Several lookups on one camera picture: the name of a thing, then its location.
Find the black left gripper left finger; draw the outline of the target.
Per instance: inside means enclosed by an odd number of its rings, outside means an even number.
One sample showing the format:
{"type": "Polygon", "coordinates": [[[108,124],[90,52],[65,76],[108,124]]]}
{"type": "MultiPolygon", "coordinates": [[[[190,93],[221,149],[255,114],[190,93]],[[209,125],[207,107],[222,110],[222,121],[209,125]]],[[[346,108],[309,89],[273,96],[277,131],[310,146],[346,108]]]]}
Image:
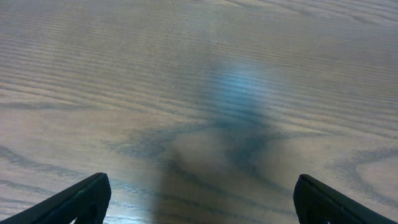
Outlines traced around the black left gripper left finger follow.
{"type": "Polygon", "coordinates": [[[102,224],[111,199],[105,173],[95,173],[1,224],[102,224]]]}

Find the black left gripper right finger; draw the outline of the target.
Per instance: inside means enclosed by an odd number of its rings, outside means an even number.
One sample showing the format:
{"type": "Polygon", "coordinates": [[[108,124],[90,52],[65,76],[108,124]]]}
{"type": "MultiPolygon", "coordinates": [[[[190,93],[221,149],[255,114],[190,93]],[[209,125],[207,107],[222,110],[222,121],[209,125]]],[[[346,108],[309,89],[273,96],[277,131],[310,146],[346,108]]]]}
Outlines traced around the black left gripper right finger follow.
{"type": "Polygon", "coordinates": [[[397,224],[308,174],[299,175],[293,200],[300,224],[397,224]]]}

